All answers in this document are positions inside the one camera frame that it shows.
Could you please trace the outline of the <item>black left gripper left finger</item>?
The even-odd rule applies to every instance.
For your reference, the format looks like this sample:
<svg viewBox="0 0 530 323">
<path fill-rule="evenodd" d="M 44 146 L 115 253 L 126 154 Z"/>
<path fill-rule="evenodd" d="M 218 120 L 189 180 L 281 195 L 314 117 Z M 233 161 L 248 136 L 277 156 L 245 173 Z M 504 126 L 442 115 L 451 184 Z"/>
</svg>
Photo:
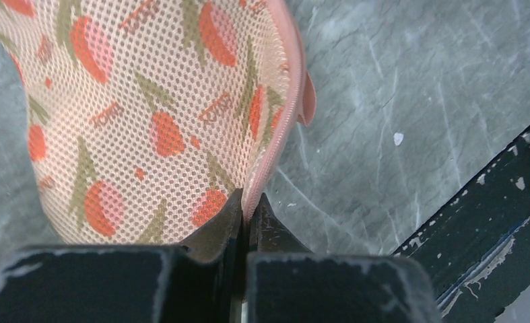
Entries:
<svg viewBox="0 0 530 323">
<path fill-rule="evenodd" d="M 0 322 L 239 322 L 241 195 L 177 244 L 18 250 L 0 266 Z"/>
</svg>

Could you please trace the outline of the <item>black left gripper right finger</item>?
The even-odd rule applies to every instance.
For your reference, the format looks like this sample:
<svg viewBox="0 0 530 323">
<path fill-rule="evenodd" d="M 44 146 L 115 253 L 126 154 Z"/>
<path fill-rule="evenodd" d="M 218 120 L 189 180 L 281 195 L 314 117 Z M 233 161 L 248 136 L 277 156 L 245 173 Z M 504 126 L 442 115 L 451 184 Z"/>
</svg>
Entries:
<svg viewBox="0 0 530 323">
<path fill-rule="evenodd" d="M 249 322 L 441 321 L 430 278 L 410 258 L 311 252 L 266 196 L 249 233 Z"/>
</svg>

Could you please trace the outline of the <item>floral peach laundry bag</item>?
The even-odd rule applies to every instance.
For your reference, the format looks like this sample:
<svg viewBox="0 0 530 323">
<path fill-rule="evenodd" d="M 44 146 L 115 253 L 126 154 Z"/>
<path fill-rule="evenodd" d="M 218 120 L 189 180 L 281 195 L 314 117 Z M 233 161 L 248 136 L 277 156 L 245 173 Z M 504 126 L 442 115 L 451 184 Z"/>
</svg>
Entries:
<svg viewBox="0 0 530 323">
<path fill-rule="evenodd" d="M 249 221 L 316 98 L 285 1 L 0 1 L 27 149 L 64 242 L 173 244 Z"/>
</svg>

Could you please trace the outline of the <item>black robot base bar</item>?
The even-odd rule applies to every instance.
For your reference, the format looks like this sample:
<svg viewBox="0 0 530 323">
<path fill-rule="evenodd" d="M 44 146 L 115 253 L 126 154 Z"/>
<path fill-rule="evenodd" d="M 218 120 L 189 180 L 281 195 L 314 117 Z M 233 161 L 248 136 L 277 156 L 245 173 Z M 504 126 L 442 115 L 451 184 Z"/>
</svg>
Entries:
<svg viewBox="0 0 530 323">
<path fill-rule="evenodd" d="M 493 322 L 530 285 L 530 125 L 396 249 L 444 322 Z"/>
</svg>

